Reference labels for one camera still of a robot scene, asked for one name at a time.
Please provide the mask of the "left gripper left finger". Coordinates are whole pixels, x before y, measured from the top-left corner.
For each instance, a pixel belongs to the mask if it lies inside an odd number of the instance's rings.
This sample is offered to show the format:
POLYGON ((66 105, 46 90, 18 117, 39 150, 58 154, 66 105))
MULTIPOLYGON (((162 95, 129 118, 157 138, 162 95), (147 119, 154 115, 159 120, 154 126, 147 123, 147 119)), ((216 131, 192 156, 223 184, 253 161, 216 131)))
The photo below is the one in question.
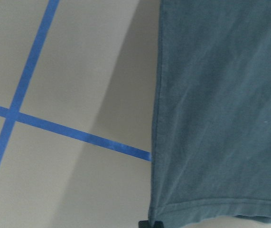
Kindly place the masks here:
POLYGON ((139 221, 138 228, 149 228, 149 221, 148 220, 139 221))

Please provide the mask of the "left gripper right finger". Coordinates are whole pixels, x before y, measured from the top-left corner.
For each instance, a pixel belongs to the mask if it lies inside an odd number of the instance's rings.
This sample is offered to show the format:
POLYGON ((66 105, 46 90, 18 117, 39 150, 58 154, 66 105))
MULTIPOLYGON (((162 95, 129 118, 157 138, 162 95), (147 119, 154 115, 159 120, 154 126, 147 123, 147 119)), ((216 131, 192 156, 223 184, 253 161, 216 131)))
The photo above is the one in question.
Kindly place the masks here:
POLYGON ((155 221, 154 228, 163 228, 163 222, 162 221, 155 221))

